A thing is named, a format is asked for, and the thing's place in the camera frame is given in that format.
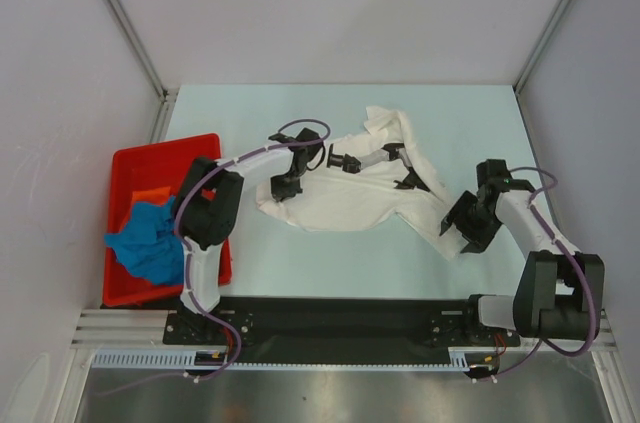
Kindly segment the white t shirt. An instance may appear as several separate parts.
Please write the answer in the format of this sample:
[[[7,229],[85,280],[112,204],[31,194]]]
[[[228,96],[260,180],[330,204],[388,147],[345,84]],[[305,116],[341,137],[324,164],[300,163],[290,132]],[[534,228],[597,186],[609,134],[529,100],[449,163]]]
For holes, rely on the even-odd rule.
[[[362,163],[356,174],[322,164],[301,178],[302,193],[284,202],[271,196],[269,182],[257,187],[263,213],[308,231],[364,231],[396,215],[444,258],[456,258],[466,244],[459,231],[441,231],[454,203],[436,168],[419,149],[409,116],[379,106],[366,108],[365,131],[327,143]]]

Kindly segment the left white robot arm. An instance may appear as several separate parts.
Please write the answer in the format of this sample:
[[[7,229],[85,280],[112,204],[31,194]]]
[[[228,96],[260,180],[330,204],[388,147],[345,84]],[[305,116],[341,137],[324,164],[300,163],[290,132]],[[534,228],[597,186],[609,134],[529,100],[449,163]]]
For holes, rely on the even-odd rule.
[[[220,303],[219,270],[223,246],[233,232],[245,193],[266,183],[282,202],[302,193],[301,178],[324,150],[330,135],[305,127],[289,136],[283,129],[266,144],[227,159],[193,160],[172,207],[174,233],[184,253],[184,283],[177,310],[181,324],[197,341],[214,340],[229,323],[214,309]]]

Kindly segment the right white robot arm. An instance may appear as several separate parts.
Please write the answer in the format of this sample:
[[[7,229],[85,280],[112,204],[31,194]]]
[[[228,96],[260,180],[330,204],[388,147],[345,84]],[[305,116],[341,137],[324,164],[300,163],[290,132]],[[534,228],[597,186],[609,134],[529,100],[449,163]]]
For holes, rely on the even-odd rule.
[[[573,245],[536,207],[540,193],[517,179],[504,160],[476,166],[477,191],[462,193],[441,221],[440,233],[455,228],[462,251],[480,254],[501,229],[511,234],[524,259],[513,296],[473,295],[461,319],[463,336],[484,344],[497,329],[547,344],[580,341],[586,351],[600,329],[605,267],[596,254]]]

